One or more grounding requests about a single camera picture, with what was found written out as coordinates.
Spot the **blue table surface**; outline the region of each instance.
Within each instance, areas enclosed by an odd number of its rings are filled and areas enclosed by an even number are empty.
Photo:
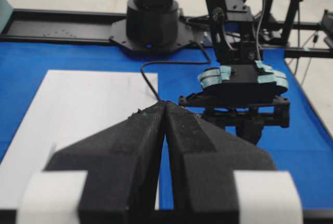
[[[212,49],[208,53],[215,60]],[[161,57],[149,57],[158,60]],[[164,60],[202,61],[199,50],[185,49]],[[266,50],[265,63],[287,74],[291,101],[290,128],[266,127],[259,147],[268,151],[280,170],[292,174],[303,208],[333,207],[333,141],[312,111],[295,78],[284,63],[284,50]],[[35,43],[0,43],[0,161],[6,153],[47,70],[139,72],[142,56],[130,57],[118,47]],[[152,65],[157,72],[163,100],[177,102],[180,95],[201,91],[197,75],[208,65]],[[167,146],[164,144],[160,172],[160,207],[172,203]]]

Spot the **black cable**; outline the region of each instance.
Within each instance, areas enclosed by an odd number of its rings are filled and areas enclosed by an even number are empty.
[[[314,36],[314,38],[313,38],[313,48],[316,46],[316,43],[318,42],[318,38],[319,38],[319,36],[318,36],[318,33],[317,33],[317,34]],[[306,76],[307,76],[307,74],[308,74],[308,71],[309,71],[309,68],[310,68],[311,61],[312,61],[312,58],[309,59],[309,61],[308,61],[308,65],[306,66],[306,70],[305,70],[305,73],[304,73],[304,76],[303,76],[303,79],[302,79],[302,83],[301,83],[302,86],[303,86],[304,81],[305,81],[305,78],[306,78]]]
[[[262,20],[264,18],[265,8],[266,8],[265,0],[262,0],[262,10],[261,10],[261,15],[260,15],[260,20],[259,20],[259,23],[258,23],[258,26],[257,26],[257,32],[255,34],[255,45],[256,45],[256,48],[257,48],[258,60],[261,60],[260,50],[259,50],[259,32],[260,32]]]
[[[297,13],[297,17],[298,17],[298,48],[300,48],[300,42],[301,42],[301,30],[300,30],[300,22],[301,22],[301,9],[300,9],[300,0],[298,0],[298,13]],[[299,66],[299,62],[300,62],[300,58],[297,58],[296,61],[296,68],[295,68],[295,72],[294,75],[297,74],[298,72],[298,66]]]
[[[298,13],[297,13],[297,17],[298,17],[298,48],[300,48],[300,45],[301,45],[301,27],[300,27],[300,23],[301,23],[301,8],[300,8],[300,0],[298,0]]]
[[[141,74],[144,77],[144,80],[146,81],[147,85],[149,86],[149,88],[151,89],[152,93],[154,93],[156,99],[158,101],[161,100],[160,96],[158,95],[158,93],[156,92],[156,90],[154,89],[154,87],[152,86],[151,82],[149,81],[149,79],[147,78],[145,72],[144,72],[144,67],[148,66],[148,65],[152,65],[152,64],[210,64],[211,63],[211,59],[207,53],[207,51],[204,49],[204,47],[199,43],[199,42],[195,42],[197,44],[197,46],[200,48],[200,50],[202,51],[203,55],[205,56],[205,58],[207,59],[207,61],[205,62],[188,62],[188,61],[152,61],[152,62],[147,62],[145,64],[143,64],[141,66]]]
[[[311,34],[310,37],[307,38],[307,40],[303,43],[302,48],[304,48],[304,47],[306,46],[306,44],[311,40],[311,38],[312,38],[314,35],[316,35],[316,33],[318,33],[318,31],[314,31],[313,34]],[[294,60],[294,59],[290,60],[290,61],[288,62],[288,65],[290,65],[290,64],[293,62],[293,60]]]

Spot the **white tape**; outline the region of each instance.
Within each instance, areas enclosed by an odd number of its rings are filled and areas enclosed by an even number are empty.
[[[77,209],[87,171],[41,172],[21,199],[17,224],[80,224]]]
[[[240,224],[302,224],[302,205],[288,172],[234,171]]]

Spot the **white paper sheet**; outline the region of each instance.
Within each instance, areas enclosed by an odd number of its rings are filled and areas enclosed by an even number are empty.
[[[157,74],[147,74],[157,89]],[[59,150],[156,103],[140,73],[48,71],[0,165],[0,208],[16,209]]]

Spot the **black cylindrical base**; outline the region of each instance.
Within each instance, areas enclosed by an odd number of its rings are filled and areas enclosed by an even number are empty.
[[[127,3],[127,37],[148,48],[174,42],[178,35],[178,3],[173,1],[168,11],[144,11],[134,0]]]

